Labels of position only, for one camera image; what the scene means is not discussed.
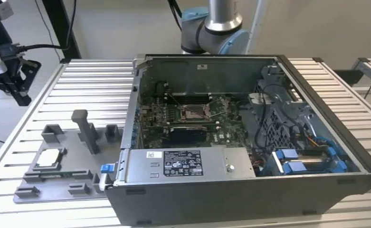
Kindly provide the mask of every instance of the white wall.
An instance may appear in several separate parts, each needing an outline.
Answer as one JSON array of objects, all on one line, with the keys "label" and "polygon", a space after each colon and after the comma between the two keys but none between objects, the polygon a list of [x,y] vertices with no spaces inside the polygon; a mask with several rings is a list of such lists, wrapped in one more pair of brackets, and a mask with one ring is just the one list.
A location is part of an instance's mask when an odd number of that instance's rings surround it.
[{"label": "white wall", "polygon": [[371,58],[371,0],[266,0],[250,52],[320,57],[332,68]]},{"label": "white wall", "polygon": [[[70,12],[73,0],[64,0]],[[181,10],[206,0],[177,0]],[[256,0],[238,0],[249,31]],[[84,58],[133,58],[136,54],[180,52],[180,31],[166,0],[78,0],[74,35]]]}]

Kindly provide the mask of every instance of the blue latch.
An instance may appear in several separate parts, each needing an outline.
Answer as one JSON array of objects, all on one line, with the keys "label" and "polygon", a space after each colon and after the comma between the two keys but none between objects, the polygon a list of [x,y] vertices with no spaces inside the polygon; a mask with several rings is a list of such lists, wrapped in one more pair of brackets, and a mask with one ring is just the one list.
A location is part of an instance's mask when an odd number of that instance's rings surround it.
[{"label": "blue latch", "polygon": [[114,164],[101,165],[101,173],[113,173],[113,172],[114,172]]},{"label": "blue latch", "polygon": [[293,160],[298,158],[294,149],[278,149],[274,153],[278,159]]},{"label": "blue latch", "polygon": [[281,166],[286,175],[298,174],[306,171],[306,168],[301,161],[290,161]]}]

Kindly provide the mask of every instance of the electronic component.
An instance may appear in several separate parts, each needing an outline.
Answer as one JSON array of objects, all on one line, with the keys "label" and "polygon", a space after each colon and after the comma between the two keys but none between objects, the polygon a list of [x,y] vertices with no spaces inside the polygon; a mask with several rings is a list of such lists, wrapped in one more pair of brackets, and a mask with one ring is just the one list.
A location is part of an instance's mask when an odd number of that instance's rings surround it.
[{"label": "electronic component", "polygon": [[204,112],[202,105],[184,105],[181,107],[181,119],[190,120],[190,119],[205,119],[206,115]]},{"label": "electronic component", "polygon": [[52,166],[57,162],[58,158],[60,158],[58,149],[42,150],[36,162],[36,167]]},{"label": "electronic component", "polygon": [[172,127],[168,132],[168,143],[194,144],[205,141],[205,127]]},{"label": "electronic component", "polygon": [[[329,118],[284,56],[148,57],[130,92],[141,105],[130,99],[116,178],[105,190],[121,224],[318,214],[371,189],[369,156],[357,160],[366,151]],[[153,88],[162,82],[161,99]],[[292,84],[305,94],[301,101],[289,95]],[[140,113],[142,105],[152,110]],[[217,212],[217,205],[232,212]]]}]

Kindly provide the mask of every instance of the aluminum extrusion table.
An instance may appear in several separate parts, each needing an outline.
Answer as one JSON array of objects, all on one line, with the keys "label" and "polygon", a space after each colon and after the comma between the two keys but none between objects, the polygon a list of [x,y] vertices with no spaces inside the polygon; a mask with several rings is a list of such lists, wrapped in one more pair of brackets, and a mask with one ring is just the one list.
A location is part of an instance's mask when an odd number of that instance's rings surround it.
[{"label": "aluminum extrusion table", "polygon": [[[324,63],[310,58],[290,62],[371,154],[371,105]],[[106,199],[14,204],[12,198],[46,124],[76,129],[70,113],[86,109],[88,120],[96,127],[122,127],[132,77],[130,60],[72,60],[58,65],[0,149],[0,227],[118,227]],[[317,216],[168,227],[371,227],[371,191],[345,197]]]}]

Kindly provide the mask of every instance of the warning label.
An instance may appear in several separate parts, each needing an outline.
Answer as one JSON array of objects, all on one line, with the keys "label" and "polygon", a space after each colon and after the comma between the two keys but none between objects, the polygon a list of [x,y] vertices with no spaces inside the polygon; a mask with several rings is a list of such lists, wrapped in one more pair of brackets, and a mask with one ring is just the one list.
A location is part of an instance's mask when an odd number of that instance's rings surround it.
[{"label": "warning label", "polygon": [[164,151],[164,175],[166,177],[202,176],[200,151]]}]

